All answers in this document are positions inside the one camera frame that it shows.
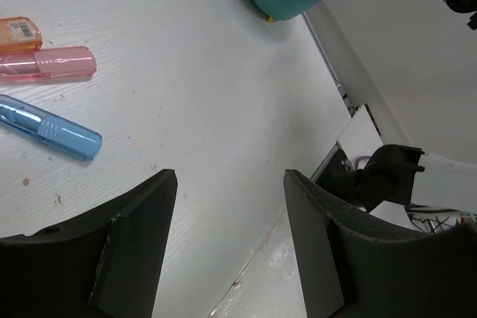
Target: barcode sticker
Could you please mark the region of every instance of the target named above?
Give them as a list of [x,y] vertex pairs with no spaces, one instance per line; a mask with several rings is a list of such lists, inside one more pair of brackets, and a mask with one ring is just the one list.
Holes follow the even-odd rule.
[[35,37],[27,22],[11,22],[10,27],[16,41],[30,40]]

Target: pink marker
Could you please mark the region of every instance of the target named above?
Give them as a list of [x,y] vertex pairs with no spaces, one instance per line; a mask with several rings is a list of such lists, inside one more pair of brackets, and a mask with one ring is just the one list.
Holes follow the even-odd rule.
[[0,80],[88,77],[95,72],[96,59],[84,46],[0,54]]

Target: white wall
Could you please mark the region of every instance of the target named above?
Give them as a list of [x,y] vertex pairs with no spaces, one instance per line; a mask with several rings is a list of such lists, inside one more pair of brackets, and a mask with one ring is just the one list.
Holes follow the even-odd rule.
[[467,27],[470,15],[441,0],[325,6],[411,144],[477,163],[477,32]]

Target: pink marker cap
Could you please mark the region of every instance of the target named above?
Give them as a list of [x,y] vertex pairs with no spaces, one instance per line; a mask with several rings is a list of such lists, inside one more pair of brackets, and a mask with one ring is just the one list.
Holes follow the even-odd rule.
[[84,47],[47,48],[34,53],[41,73],[52,77],[91,76],[96,72],[96,59]]

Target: highlighter pen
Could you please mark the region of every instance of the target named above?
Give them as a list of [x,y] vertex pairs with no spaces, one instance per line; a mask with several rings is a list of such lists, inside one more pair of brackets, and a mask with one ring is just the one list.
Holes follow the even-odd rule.
[[92,130],[6,95],[0,95],[0,122],[85,162],[103,141]]
[[84,46],[0,54],[0,80],[86,77],[95,72],[96,59]]

